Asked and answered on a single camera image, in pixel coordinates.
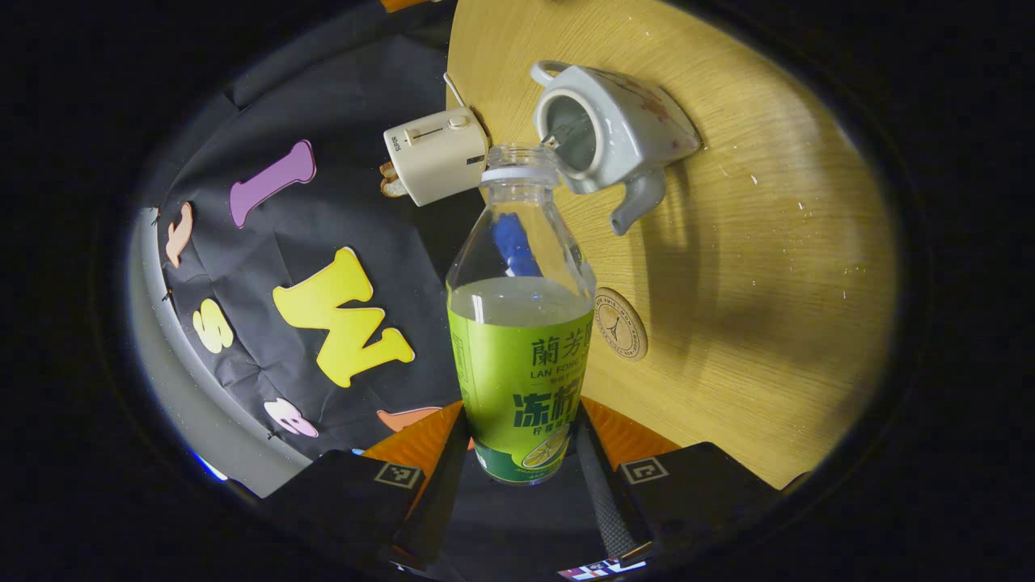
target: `coaster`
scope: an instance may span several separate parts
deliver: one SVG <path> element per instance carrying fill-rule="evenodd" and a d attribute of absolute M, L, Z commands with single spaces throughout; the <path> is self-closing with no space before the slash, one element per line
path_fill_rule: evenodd
<path fill-rule="evenodd" d="M 647 330 L 632 305 L 618 291 L 601 287 L 593 302 L 596 327 L 611 349 L 629 361 L 647 355 Z"/>

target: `yellow letter w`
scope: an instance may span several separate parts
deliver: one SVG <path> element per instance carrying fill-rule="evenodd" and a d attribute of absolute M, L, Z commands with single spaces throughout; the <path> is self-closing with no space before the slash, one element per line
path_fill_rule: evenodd
<path fill-rule="evenodd" d="M 374 296 L 359 259 L 346 246 L 334 262 L 291 289 L 273 289 L 273 303 L 292 327 L 327 329 L 317 365 L 335 384 L 347 388 L 352 377 L 386 361 L 413 361 L 415 354 L 398 329 L 389 327 L 381 340 L 363 347 L 381 325 L 385 312 L 378 308 L 342 309 L 352 300 Z"/>

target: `teapot handle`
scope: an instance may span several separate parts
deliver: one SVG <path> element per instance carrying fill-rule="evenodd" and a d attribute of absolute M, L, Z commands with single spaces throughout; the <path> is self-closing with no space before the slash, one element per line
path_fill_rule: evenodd
<path fill-rule="evenodd" d="M 550 74 L 551 71 L 560 72 L 569 66 L 571 65 L 561 61 L 536 61 L 532 65 L 532 80 L 545 87 L 554 80 L 554 76 Z"/>

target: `lemon illustration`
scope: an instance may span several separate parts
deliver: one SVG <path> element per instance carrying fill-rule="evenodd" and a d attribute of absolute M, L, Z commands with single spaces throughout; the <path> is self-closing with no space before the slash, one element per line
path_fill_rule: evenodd
<path fill-rule="evenodd" d="M 546 437 L 546 440 L 539 443 L 525 457 L 521 466 L 526 469 L 534 469 L 549 464 L 557 455 L 564 449 L 564 438 L 568 435 L 568 426 L 564 425 L 554 431 L 554 434 Z"/>

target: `bottle neck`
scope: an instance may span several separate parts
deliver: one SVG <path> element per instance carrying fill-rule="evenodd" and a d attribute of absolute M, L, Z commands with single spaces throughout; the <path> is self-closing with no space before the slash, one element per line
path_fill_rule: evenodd
<path fill-rule="evenodd" d="M 554 203 L 554 190 L 535 181 L 490 182 L 489 205 L 502 203 L 525 203 L 542 206 Z"/>

